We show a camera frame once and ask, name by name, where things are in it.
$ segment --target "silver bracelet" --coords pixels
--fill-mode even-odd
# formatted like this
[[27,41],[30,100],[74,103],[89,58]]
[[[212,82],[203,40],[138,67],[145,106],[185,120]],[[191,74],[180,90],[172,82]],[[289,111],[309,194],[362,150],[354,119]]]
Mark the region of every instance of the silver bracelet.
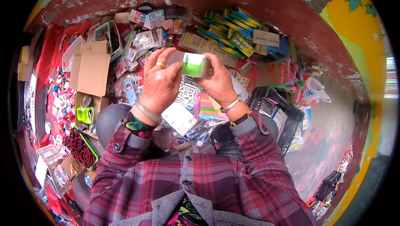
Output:
[[135,100],[135,106],[139,109],[141,113],[143,113],[144,116],[146,116],[148,119],[156,122],[156,123],[161,123],[163,122],[163,117],[157,116],[156,114],[152,113],[149,111],[146,107],[143,106],[143,104],[139,101],[139,99]]
[[224,109],[220,109],[220,111],[222,113],[226,113],[227,111],[229,111],[230,109],[232,109],[233,106],[235,106],[235,104],[237,104],[240,101],[240,97],[237,97],[237,99],[235,100],[235,102],[231,103],[228,107],[224,108]]

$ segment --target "hand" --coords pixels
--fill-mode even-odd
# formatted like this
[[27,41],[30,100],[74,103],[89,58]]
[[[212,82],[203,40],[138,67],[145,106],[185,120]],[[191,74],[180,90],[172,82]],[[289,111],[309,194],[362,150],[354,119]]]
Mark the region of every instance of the hand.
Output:
[[175,62],[164,69],[156,65],[167,64],[176,48],[155,50],[147,59],[143,76],[143,95],[140,102],[152,113],[160,116],[176,99],[182,76],[182,62]]
[[221,105],[222,109],[233,103],[238,95],[233,89],[232,79],[228,70],[220,62],[219,58],[211,53],[204,53],[211,60],[214,74],[206,79],[194,79],[207,93]]

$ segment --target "woman's left hand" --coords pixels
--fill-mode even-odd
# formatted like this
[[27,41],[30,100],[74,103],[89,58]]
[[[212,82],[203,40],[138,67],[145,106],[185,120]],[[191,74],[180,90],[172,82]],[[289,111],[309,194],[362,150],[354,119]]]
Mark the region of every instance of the woman's left hand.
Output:
[[140,102],[152,113],[160,116],[176,99],[182,76],[182,62],[164,68],[156,63],[167,64],[176,48],[155,50],[144,67],[143,94]]

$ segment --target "black plastic crate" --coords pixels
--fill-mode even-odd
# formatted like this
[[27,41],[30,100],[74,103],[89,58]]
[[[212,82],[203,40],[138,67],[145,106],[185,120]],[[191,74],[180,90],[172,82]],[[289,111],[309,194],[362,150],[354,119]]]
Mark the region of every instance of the black plastic crate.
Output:
[[276,142],[283,155],[286,155],[294,138],[294,134],[296,133],[297,126],[303,122],[304,113],[301,110],[294,108],[292,104],[278,94],[275,88],[270,86],[255,88],[247,105],[252,110],[260,110],[264,97],[272,98],[278,102],[277,106],[287,114],[287,121]]
[[329,193],[331,193],[334,190],[335,190],[334,188],[323,183],[321,184],[321,186],[319,187],[319,189],[317,190],[317,192],[314,194],[313,197],[323,202],[323,200],[325,200],[325,198],[329,195]]
[[341,176],[342,174],[340,172],[332,171],[332,173],[329,174],[329,176],[326,179],[324,179],[322,183],[335,188],[336,183],[339,181]]
[[322,181],[321,186],[313,197],[322,202],[329,193],[335,190],[336,183],[339,181],[341,176],[342,174],[340,172],[332,171],[332,173]]

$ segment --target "yellow wall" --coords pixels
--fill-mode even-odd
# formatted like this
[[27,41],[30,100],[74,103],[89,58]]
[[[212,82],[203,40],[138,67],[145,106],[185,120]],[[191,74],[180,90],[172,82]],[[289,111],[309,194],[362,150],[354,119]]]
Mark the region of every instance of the yellow wall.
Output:
[[325,226],[334,225],[346,211],[363,182],[371,159],[375,156],[379,142],[382,116],[382,101],[386,84],[386,55],[378,16],[367,14],[366,4],[371,0],[360,0],[362,7],[350,11],[346,0],[332,0],[320,13],[342,40],[358,68],[366,86],[372,109],[367,139],[365,142],[360,171],[355,176],[346,194],[328,218]]

